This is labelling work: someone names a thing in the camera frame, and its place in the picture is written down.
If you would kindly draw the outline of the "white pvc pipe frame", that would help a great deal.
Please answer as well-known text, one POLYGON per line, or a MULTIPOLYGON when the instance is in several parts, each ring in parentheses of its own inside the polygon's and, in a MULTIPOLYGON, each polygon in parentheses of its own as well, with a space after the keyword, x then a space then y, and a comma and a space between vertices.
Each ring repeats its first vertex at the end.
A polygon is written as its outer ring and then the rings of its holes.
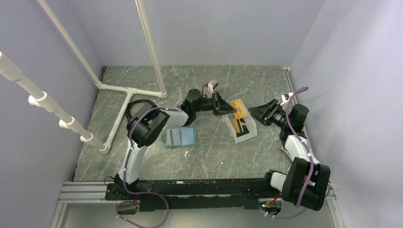
POLYGON ((154 48, 152 32, 149 26, 144 1, 137 0, 135 1, 135 4, 138 10, 138 15, 144 30, 144 36, 149 48, 149 52, 157 76, 157 81, 160 88, 158 92, 150 90, 142 90, 134 87, 113 86, 102 83, 101 80, 96 76, 94 70, 92 69, 92 67, 90 66, 90 64, 88 63, 88 61, 86 60, 86 58, 84 57, 78 46, 75 44, 75 42, 73 41, 67 30, 62 25, 61 21, 55 15, 51 7, 48 5, 48 3, 45 0, 39 0, 38 4, 43 9, 47 17, 52 22, 52 24, 56 27, 57 31, 60 33, 62 38, 66 41, 66 43, 73 51, 75 56, 78 58, 79 62, 82 64, 84 69, 89 73, 89 75, 94 81, 95 86, 100 90, 118 91, 118 92, 124 92, 126 94, 125 100, 112 126, 112 129, 107 137, 106 142, 101 142, 99 138, 97 138, 94 134, 86 130, 78 120, 76 120, 66 111, 64 111, 60 107, 60 105, 48 93, 42 91, 33 82, 31 82, 23 74, 22 70, 16 64, 14 64, 4 53, 0 54, 0 73, 7 80, 15 82, 22 89, 24 89, 26 92, 29 93, 28 102, 30 105, 42 107, 49 113, 53 113, 59 118, 59 126, 61 128, 70 129, 73 132, 80 134, 80 140, 82 142, 88 143, 96 147, 103 154, 107 154, 110 151, 118 127, 123 119, 125 108, 134 95, 148 95, 158 98, 167 98, 168 96, 163 81, 163 76, 161 73, 161 67, 154 48))

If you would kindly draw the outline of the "aluminium rail right side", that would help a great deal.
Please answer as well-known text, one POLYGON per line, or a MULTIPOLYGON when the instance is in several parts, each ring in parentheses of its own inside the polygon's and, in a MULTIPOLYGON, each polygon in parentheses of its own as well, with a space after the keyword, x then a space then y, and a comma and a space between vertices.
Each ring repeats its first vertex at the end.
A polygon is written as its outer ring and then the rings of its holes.
MULTIPOLYGON (((283 75, 284 75, 284 77, 285 77, 288 90, 289 90, 290 92, 293 92, 293 93, 294 93, 295 91, 298 90, 298 88, 295 89, 295 88, 293 87, 292 82, 291 82, 291 78, 290 78, 290 72, 289 72, 289 70, 290 70, 290 67, 285 67, 285 66, 282 66, 282 67, 281 67, 281 71, 282 71, 282 73, 283 73, 283 75)), ((298 94, 293 98, 292 104, 294 104, 294 105, 295 105, 295 104, 299 104, 299 103, 300 103, 300 97, 301 97, 301 95, 305 95, 306 92, 309 92, 309 90, 307 89, 307 90, 304 90, 304 91, 298 93, 298 94)), ((310 139, 309 139, 309 136, 308 136, 306 127, 304 127, 303 130, 304 130, 304 132, 305 132, 305 134, 306 134, 307 145, 308 145, 308 147, 309 147, 309 150, 310 150, 310 152, 314 155, 314 151, 313 151, 313 149, 312 149, 311 142, 310 142, 310 139)), ((331 197, 332 197, 332 191, 333 191, 333 189, 332 189, 332 186, 331 186, 331 182, 328 182, 325 200, 331 199, 331 197)))

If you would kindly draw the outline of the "stack of credit cards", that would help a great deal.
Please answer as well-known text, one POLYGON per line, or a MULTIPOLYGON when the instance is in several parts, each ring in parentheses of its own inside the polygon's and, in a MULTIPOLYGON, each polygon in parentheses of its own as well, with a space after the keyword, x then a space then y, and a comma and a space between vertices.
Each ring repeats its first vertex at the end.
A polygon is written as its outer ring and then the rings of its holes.
POLYGON ((250 133, 244 118, 242 119, 231 118, 230 122, 232 124, 233 129, 235 130, 235 135, 237 138, 250 133))

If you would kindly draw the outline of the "white magnetic stripe card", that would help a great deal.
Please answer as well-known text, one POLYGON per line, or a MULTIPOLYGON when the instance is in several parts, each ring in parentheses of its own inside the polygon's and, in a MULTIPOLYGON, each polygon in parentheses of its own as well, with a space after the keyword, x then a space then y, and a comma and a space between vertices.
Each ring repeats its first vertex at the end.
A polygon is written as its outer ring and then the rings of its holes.
POLYGON ((181 130, 179 128, 167 129, 166 146, 175 147, 182 145, 181 130))

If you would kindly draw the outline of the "gold credit card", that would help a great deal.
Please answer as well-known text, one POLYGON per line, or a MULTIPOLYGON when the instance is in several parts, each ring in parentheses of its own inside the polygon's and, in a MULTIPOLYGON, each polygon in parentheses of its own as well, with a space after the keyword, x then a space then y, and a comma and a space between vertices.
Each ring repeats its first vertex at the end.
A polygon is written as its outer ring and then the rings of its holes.
POLYGON ((249 112, 241 99, 230 101, 230 105, 236 109, 236 119, 242 119, 249 115, 249 112))

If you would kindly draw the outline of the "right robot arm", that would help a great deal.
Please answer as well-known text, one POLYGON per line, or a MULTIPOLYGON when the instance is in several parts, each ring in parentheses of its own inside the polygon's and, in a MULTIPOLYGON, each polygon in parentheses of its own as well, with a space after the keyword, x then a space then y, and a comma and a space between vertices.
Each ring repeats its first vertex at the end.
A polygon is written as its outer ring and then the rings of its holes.
POLYGON ((283 102, 273 99, 248 109, 251 116, 264 126, 280 128, 283 151, 291 160, 288 173, 270 170, 262 180, 267 197, 279 194, 295 207, 319 211, 326 198, 331 170, 311 152, 303 131, 309 109, 302 104, 291 105, 295 94, 284 94, 283 102))

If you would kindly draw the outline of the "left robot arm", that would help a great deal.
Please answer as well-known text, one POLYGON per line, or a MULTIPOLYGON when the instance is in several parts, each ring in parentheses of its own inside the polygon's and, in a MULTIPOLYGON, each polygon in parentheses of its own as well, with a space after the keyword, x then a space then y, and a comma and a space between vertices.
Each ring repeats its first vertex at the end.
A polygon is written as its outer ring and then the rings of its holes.
POLYGON ((178 108, 160 107, 147 99, 141 102, 143 106, 129 118, 126 125, 128 145, 125 160, 114 177, 118 194, 126 200, 136 195, 145 152, 157 140, 166 125, 188 126, 196 119, 198 112, 211 111, 215 116, 236 112, 217 91, 207 97, 200 90, 191 89, 178 108))

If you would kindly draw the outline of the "clear plastic bin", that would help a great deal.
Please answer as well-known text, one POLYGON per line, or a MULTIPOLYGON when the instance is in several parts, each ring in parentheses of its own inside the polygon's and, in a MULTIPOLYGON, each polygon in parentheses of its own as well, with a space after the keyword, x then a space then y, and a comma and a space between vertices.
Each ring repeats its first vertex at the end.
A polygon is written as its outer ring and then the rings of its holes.
POLYGON ((235 114, 227 114, 222 117, 222 121, 227 126, 235 144, 252 139, 258 135, 256 123, 250 114, 241 119, 237 119, 235 114))

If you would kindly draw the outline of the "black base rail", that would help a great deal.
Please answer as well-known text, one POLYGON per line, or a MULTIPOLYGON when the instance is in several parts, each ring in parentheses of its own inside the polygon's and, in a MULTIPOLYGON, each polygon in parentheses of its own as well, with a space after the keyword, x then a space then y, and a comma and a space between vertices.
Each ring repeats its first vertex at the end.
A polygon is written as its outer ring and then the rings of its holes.
POLYGON ((139 203, 141 212, 163 209, 258 209, 279 195, 267 178, 216 180, 140 180, 139 196, 121 191, 115 183, 106 189, 107 201, 139 203))

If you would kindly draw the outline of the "green card holder wallet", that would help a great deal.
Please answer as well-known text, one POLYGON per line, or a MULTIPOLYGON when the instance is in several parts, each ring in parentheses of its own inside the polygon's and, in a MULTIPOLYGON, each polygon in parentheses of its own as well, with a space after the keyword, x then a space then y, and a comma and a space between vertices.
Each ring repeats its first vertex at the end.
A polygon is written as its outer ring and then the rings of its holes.
POLYGON ((165 148, 191 147, 197 145, 194 127, 167 128, 163 137, 165 148))

